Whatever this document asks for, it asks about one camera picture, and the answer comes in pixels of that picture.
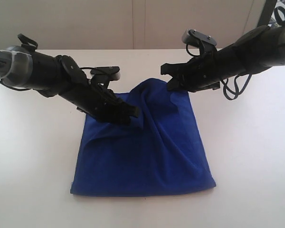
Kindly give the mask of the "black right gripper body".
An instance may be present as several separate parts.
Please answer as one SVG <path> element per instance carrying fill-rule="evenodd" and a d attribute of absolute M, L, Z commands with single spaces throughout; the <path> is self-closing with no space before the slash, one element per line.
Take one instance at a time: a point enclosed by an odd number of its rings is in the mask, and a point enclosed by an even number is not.
<path fill-rule="evenodd" d="M 240 57 L 235 51 L 217 51 L 192 58 L 186 63 L 165 63 L 161 65 L 160 73 L 177 79 L 179 90 L 196 92 L 239 74 Z"/>

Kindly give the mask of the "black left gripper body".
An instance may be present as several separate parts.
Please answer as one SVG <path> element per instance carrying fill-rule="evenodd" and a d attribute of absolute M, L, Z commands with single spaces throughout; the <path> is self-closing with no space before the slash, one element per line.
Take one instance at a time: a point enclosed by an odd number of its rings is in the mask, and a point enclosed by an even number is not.
<path fill-rule="evenodd" d="M 73 83 L 59 96 L 101 123 L 129 125 L 132 117 L 140 115 L 138 107 L 126 103 L 111 89 L 95 83 Z"/>

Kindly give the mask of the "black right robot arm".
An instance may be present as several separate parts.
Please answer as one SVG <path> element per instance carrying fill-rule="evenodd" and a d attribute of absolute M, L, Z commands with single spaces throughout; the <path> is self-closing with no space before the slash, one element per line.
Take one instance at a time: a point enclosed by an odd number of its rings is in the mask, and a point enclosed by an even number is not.
<path fill-rule="evenodd" d="M 161 65 L 161 75 L 170 75 L 169 90 L 197 92 L 220 88 L 220 82 L 233 76 L 255 75 L 271 67 L 285 66 L 285 21 L 279 27 L 263 25 L 233 44 L 216 49 L 208 35 L 188 29 L 182 42 L 199 49 L 186 63 Z"/>

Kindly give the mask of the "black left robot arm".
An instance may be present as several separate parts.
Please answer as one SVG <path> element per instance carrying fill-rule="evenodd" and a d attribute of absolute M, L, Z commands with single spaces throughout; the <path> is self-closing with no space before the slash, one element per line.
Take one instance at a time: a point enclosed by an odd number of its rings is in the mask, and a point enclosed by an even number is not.
<path fill-rule="evenodd" d="M 60 96 L 103 123 L 129 125 L 139 109 L 94 81 L 73 58 L 52 57 L 22 47 L 0 50 L 0 83 L 8 88 L 32 89 L 44 97 Z"/>

